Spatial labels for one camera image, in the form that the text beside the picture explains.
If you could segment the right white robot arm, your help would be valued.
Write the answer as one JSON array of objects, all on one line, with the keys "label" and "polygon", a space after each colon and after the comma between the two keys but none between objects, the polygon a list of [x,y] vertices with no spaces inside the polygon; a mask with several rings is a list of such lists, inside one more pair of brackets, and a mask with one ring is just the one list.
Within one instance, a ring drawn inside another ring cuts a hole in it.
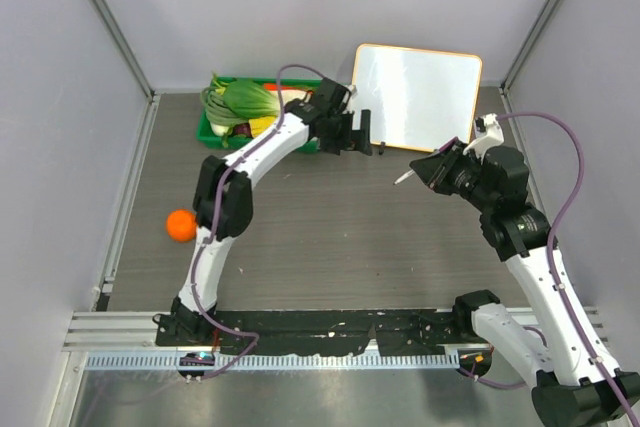
[{"label": "right white robot arm", "polygon": [[627,416],[639,375],[624,372],[599,338],[569,281],[545,215],[528,200],[529,169],[515,148],[477,156],[451,141],[410,169],[433,192],[456,194],[479,213],[483,237],[516,279],[542,332],[532,335],[488,290],[456,298],[457,338],[488,341],[530,389],[546,426],[593,426]]}]

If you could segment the pink whiteboard marker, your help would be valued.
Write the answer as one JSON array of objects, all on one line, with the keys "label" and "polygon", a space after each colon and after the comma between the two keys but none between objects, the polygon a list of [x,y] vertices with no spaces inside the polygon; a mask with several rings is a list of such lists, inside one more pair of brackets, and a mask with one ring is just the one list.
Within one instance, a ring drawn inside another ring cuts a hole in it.
[{"label": "pink whiteboard marker", "polygon": [[[429,153],[424,159],[419,159],[419,160],[426,160],[429,159],[431,157],[440,155],[443,149],[446,149],[446,146],[442,146],[436,150],[434,150],[433,152]],[[413,176],[415,174],[415,171],[410,168],[407,172],[403,173],[401,176],[399,176],[392,185],[396,186],[402,182],[404,182],[405,180],[407,180],[408,178],[410,178],[411,176]]]}]

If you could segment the orange framed whiteboard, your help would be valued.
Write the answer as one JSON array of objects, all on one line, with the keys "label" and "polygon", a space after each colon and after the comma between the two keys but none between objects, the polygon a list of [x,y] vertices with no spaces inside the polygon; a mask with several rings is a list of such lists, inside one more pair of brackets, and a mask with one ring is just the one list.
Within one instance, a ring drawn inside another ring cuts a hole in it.
[{"label": "orange framed whiteboard", "polygon": [[471,139],[483,63],[472,54],[390,45],[356,49],[356,113],[368,110],[376,146],[431,152]]}]

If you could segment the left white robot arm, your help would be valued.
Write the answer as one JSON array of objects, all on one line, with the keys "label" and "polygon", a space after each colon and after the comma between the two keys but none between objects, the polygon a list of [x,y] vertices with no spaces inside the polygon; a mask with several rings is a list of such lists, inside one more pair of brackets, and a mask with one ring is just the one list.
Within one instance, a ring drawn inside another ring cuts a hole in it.
[{"label": "left white robot arm", "polygon": [[273,92],[276,120],[236,152],[210,156],[201,166],[194,195],[196,243],[188,277],[158,330],[178,343],[205,344],[213,335],[218,285],[235,240],[254,214],[253,190],[274,166],[308,141],[321,151],[339,155],[356,151],[371,155],[370,110],[349,108],[355,90],[322,78],[312,91],[286,101]]}]

